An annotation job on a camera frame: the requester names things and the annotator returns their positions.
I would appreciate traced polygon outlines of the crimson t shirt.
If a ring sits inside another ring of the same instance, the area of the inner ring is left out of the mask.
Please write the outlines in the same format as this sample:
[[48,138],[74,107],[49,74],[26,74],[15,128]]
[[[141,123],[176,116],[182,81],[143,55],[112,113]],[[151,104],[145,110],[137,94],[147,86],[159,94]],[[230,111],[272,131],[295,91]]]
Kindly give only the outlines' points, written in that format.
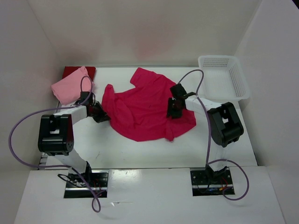
[[167,117],[170,88],[175,83],[164,75],[137,68],[130,83],[134,88],[120,93],[108,84],[102,98],[110,125],[120,135],[137,142],[173,141],[196,126],[194,112],[189,110],[183,110],[179,119]]

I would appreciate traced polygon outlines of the pink t shirt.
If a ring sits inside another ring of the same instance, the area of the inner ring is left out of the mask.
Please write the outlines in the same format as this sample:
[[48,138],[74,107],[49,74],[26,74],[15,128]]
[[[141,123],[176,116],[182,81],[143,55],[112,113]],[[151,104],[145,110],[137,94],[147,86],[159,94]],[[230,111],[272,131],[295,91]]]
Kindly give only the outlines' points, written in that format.
[[84,76],[89,76],[85,66],[51,85],[54,96],[62,105],[68,105],[80,98],[80,83]]

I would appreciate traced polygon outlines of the dark red t shirt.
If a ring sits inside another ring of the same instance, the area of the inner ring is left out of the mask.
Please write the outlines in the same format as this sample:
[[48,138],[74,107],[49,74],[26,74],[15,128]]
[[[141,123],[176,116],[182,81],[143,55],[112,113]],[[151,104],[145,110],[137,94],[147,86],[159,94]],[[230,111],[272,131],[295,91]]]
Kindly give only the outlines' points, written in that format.
[[[71,73],[73,73],[79,68],[80,66],[65,66],[62,79],[64,79],[65,77],[67,77],[68,75],[70,75]],[[96,68],[87,66],[86,70],[88,72],[89,77],[93,81],[96,73]]]

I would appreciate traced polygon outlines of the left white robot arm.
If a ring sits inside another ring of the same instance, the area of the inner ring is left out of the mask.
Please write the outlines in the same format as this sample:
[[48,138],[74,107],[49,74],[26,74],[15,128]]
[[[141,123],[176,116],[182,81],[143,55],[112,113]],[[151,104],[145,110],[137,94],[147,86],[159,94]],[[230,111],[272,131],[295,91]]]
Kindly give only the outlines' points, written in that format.
[[39,151],[59,160],[70,171],[71,180],[84,187],[92,184],[93,174],[90,164],[74,149],[73,125],[88,117],[97,123],[110,120],[99,102],[77,105],[52,115],[43,115],[38,137]]

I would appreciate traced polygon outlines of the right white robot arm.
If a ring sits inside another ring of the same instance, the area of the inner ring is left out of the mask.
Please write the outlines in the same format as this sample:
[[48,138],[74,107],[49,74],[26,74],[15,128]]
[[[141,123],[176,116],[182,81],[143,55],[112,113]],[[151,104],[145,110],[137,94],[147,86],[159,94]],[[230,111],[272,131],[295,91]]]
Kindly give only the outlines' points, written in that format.
[[205,178],[209,183],[216,183],[227,169],[230,149],[244,133],[238,113],[230,102],[221,104],[205,98],[186,96],[168,99],[167,117],[179,119],[184,110],[207,118],[208,151]]

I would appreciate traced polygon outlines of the white plastic basket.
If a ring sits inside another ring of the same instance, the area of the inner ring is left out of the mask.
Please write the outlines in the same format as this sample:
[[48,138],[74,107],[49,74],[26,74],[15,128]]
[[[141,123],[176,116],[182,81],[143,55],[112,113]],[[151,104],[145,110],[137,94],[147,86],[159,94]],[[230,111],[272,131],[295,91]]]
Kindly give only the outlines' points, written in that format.
[[210,100],[240,101],[250,97],[250,90],[239,60],[234,56],[207,55],[198,58],[204,72],[199,95]]

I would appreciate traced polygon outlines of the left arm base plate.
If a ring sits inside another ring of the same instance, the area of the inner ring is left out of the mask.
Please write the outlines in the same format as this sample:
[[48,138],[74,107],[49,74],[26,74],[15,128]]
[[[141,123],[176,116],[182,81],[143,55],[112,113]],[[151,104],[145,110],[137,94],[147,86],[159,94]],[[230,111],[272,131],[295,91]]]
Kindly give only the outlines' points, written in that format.
[[[77,174],[58,174],[57,176],[66,183],[65,199],[93,198],[93,194]],[[94,170],[92,178],[86,179],[98,198],[107,198],[108,176],[108,170]]]

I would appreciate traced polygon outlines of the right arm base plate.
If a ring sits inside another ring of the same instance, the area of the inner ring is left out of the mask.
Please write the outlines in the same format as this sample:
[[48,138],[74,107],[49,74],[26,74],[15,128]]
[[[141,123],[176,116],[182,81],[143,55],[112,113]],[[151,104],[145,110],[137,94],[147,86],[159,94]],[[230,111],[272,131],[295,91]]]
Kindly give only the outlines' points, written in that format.
[[204,168],[191,169],[191,184],[193,196],[218,196],[234,195],[233,181],[229,169],[226,169],[217,177],[208,177],[207,171]]

